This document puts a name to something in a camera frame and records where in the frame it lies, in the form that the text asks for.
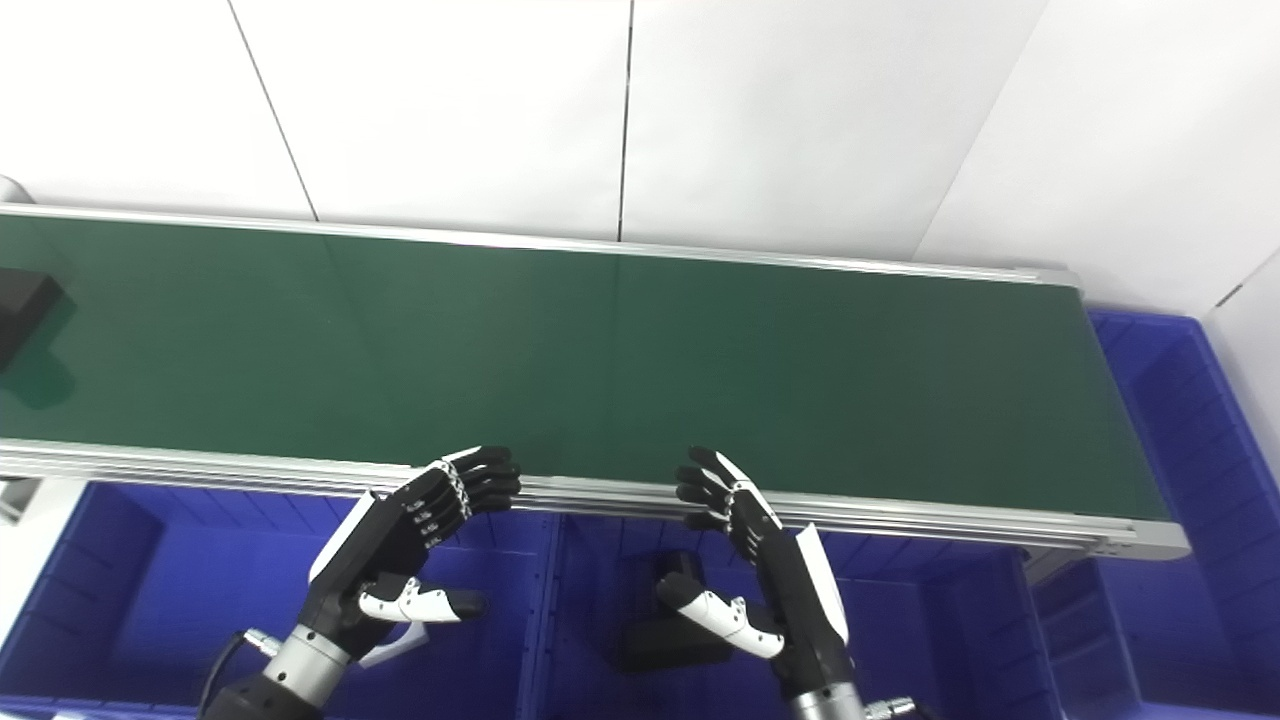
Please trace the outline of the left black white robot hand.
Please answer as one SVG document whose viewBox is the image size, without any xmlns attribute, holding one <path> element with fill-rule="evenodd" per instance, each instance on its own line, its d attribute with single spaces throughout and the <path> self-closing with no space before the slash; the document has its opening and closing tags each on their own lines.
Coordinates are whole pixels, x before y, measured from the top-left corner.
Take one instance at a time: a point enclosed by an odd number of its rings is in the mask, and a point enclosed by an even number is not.
<svg viewBox="0 0 1280 720">
<path fill-rule="evenodd" d="M 360 661 L 399 624 L 452 624 L 483 616 L 477 591 L 420 579 L 429 553 L 471 518 L 508 510 L 521 470 L 500 446 L 448 454 L 393 491 L 366 492 L 312 565 L 297 618 L 305 639 Z"/>
</svg>

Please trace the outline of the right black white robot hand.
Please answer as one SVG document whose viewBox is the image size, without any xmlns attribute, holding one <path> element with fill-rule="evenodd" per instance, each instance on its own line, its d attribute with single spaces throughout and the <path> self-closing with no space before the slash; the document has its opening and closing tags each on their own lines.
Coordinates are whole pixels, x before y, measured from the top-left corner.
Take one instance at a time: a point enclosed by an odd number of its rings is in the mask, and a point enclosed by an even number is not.
<svg viewBox="0 0 1280 720">
<path fill-rule="evenodd" d="M 851 701 L 849 620 L 818 530 L 788 530 L 758 484 L 722 452 L 692 446 L 687 456 L 676 471 L 677 498 L 696 506 L 686 525 L 727 537 L 754 568 L 764 603 L 727 598 L 675 571 L 657 582 L 658 598 L 718 641 L 765 660 L 792 707 Z"/>
</svg>

